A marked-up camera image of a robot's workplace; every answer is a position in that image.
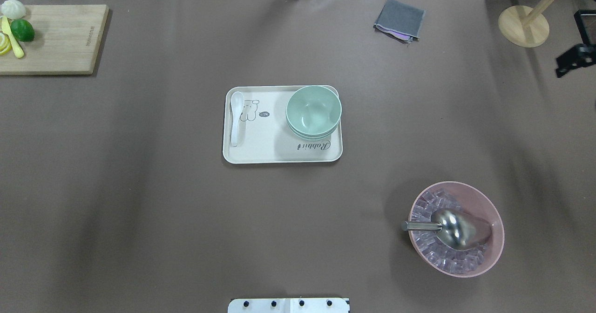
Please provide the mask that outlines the wooden cutting board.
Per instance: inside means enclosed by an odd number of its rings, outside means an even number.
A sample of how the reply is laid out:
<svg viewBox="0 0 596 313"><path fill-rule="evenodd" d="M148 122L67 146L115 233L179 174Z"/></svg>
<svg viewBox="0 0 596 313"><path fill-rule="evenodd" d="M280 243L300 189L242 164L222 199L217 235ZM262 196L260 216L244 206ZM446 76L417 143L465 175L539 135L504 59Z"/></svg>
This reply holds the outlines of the wooden cutting board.
<svg viewBox="0 0 596 313"><path fill-rule="evenodd" d="M102 43L107 5L27 5L32 42L23 58L0 57L1 75L91 75Z"/></svg>

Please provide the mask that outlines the white ceramic spoon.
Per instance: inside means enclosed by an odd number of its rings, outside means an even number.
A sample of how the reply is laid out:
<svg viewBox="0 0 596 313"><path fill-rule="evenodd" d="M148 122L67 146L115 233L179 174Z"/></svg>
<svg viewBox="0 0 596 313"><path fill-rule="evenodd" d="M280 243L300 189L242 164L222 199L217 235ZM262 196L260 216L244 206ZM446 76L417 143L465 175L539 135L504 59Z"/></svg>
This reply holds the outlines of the white ceramic spoon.
<svg viewBox="0 0 596 313"><path fill-rule="evenodd" d="M230 127L230 145L238 145L240 117L244 109L244 95L236 91L230 97L231 127Z"/></svg>

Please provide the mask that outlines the white steamed bun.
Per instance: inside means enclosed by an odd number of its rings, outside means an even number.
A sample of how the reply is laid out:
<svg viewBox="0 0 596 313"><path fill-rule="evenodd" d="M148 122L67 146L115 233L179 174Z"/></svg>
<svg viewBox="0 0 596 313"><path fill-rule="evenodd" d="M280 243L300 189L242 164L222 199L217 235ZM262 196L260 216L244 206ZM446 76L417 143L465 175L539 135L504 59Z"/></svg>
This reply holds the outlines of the white steamed bun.
<svg viewBox="0 0 596 313"><path fill-rule="evenodd" d="M0 6L1 13L10 20L21 19L27 14L27 7L19 0L6 0Z"/></svg>

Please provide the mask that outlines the green lime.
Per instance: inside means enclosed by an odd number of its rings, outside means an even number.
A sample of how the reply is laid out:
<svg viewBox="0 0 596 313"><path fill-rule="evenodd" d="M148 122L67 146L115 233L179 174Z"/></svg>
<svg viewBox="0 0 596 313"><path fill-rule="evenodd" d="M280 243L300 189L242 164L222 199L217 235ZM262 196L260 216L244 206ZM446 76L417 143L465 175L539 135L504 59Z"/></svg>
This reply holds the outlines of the green lime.
<svg viewBox="0 0 596 313"><path fill-rule="evenodd" d="M22 42L31 42L35 39L35 30L32 24L25 19L16 19L9 24L13 36Z"/></svg>

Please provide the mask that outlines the grey folded cloth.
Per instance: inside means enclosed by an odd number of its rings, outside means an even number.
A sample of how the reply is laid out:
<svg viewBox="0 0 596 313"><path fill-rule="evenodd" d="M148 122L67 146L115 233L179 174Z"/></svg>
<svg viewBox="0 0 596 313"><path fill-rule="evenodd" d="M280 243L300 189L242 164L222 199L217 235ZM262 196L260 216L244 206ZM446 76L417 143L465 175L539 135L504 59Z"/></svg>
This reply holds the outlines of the grey folded cloth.
<svg viewBox="0 0 596 313"><path fill-rule="evenodd" d="M404 43L420 39L426 12L396 0L387 0L375 20L374 28Z"/></svg>

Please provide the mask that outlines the wooden mug tree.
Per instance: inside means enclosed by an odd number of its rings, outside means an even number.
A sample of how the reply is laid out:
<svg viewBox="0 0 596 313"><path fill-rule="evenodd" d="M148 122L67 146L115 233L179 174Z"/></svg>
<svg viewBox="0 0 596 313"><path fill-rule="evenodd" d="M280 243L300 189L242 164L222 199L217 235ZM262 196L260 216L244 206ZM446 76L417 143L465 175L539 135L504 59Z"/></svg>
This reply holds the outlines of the wooden mug tree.
<svg viewBox="0 0 596 313"><path fill-rule="evenodd" d="M549 23L543 12L555 0L541 0L534 8L511 6L498 18L500 32L512 43L525 48L543 44L549 36Z"/></svg>

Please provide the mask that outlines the metal ice scoop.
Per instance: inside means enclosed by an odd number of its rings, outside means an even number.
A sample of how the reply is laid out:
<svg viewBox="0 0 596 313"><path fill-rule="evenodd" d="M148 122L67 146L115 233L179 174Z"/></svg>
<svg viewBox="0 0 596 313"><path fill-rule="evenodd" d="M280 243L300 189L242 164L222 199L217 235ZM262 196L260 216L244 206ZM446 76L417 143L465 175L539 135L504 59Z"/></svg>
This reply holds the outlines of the metal ice scoop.
<svg viewBox="0 0 596 313"><path fill-rule="evenodd" d="M404 220L404 231L432 231L445 245L455 250L470 250L487 243L492 235L492 225L476 216L456 209L439 209L429 222Z"/></svg>

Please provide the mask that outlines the yellow plastic knife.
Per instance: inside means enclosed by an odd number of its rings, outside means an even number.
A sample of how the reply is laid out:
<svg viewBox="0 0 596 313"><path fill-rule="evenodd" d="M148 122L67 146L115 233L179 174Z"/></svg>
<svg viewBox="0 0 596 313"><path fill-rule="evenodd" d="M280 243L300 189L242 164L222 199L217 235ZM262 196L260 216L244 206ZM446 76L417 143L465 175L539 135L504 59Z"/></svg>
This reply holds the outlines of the yellow plastic knife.
<svg viewBox="0 0 596 313"><path fill-rule="evenodd" d="M24 57L24 51L21 48L19 42L17 41L17 39L14 37L10 26L9 26L9 20L6 16L2 16L1 18L1 30L2 33L7 35L7 37L9 38L10 44L11 44L11 48L12 51L15 55L16 58L23 58Z"/></svg>

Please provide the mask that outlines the beige serving tray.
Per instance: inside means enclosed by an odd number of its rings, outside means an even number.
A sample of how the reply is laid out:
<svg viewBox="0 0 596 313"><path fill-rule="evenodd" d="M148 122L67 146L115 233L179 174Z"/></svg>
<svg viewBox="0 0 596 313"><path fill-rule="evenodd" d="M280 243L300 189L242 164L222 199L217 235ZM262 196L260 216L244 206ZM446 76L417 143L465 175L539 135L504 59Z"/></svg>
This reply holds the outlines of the beige serving tray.
<svg viewBox="0 0 596 313"><path fill-rule="evenodd" d="M285 110L294 86L235 87L225 98L222 155L232 164L334 162L343 154L341 125L328 137L309 141L295 135L286 122ZM231 145L231 97L244 96L242 120L238 122L237 146Z"/></svg>

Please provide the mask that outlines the green bowl on tray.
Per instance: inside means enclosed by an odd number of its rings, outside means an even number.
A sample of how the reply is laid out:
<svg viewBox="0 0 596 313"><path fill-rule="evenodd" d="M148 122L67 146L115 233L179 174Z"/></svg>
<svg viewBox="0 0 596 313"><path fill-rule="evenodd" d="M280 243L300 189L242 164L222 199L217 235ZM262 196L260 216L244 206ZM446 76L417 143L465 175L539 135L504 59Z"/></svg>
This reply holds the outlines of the green bowl on tray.
<svg viewBox="0 0 596 313"><path fill-rule="evenodd" d="M304 140L307 140L307 141L319 141L319 140L322 140L322 139L326 139L327 137L330 137L335 132L335 130L333 130L333 131L331 131L329 133L326 133L326 134L323 134L323 135L320 135L320 136L308 136L308 135L304 135L304 134L302 134L302 133L300 133L300 132L298 132L298 131L296 131L294 129L291 129L291 130L292 130L292 133L294 133L296 136L300 137L300 139L304 139Z"/></svg>

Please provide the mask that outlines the green bowl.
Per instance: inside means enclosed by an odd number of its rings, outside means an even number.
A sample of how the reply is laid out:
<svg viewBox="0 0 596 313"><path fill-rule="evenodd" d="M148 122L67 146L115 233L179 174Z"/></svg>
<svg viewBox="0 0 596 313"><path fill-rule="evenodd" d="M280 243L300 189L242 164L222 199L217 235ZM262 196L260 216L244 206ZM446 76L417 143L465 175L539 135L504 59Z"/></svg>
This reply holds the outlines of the green bowl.
<svg viewBox="0 0 596 313"><path fill-rule="evenodd" d="M300 132L325 133L340 123L343 107L339 95L324 86L304 86L291 95L286 121Z"/></svg>
<svg viewBox="0 0 596 313"><path fill-rule="evenodd" d="M304 134L302 134L302 133L300 133L300 132L298 132L298 131L296 131L294 129L291 129L291 130L292 130L292 133L294 133L296 136L300 137L300 139L304 139L304 140L307 140L307 141L319 141L319 140L322 140L322 139L326 139L327 137L330 137L335 132L335 130L333 130L333 131L331 131L329 133L326 133L326 134L323 134L323 135L320 135L320 136L308 136L308 135L304 135Z"/></svg>
<svg viewBox="0 0 596 313"><path fill-rule="evenodd" d="M296 130L296 131L300 132L298 129L294 128L294 127L293 127L292 125L290 125L289 123L288 123L288 126L289 126L290 130L291 130L291 129L294 129L294 130ZM318 134L310 134L310 133L304 133L304 132L300 132L300 133L302 133L302 134L304 134L304 135L308 135L308 136L320 136L320 135L323 135L323 134L329 133L329 132L331 132L331 131L333 131L333 130L337 130L338 126L339 126L339 124L337 124L336 126L334 126L333 128L331 128L330 130L328 130L328 131L327 131L327 132L325 132L325 133L318 133Z"/></svg>

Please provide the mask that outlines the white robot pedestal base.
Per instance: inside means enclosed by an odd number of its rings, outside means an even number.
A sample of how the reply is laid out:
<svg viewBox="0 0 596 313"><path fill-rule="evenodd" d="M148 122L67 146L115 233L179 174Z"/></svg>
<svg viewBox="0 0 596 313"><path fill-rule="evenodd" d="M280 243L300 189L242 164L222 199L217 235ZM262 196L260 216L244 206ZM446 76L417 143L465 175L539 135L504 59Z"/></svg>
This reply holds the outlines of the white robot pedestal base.
<svg viewBox="0 0 596 313"><path fill-rule="evenodd" d="M230 301L228 313L349 313L348 298L247 298Z"/></svg>

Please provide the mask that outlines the pink bowl with ice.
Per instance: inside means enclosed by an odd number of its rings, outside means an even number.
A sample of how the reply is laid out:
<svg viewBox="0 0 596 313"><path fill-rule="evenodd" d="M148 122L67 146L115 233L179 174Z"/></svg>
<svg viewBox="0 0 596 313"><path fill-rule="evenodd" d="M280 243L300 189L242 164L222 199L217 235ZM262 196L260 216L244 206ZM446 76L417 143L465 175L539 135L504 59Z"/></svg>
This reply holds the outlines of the pink bowl with ice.
<svg viewBox="0 0 596 313"><path fill-rule="evenodd" d="M504 226L496 207L483 192L462 182L438 182L416 198L408 220L429 222L433 212L455 209L490 224L490 237L471 249L456 250L441 242L432 231L409 231L416 252L440 272L470 278L488 271L501 256L505 243Z"/></svg>

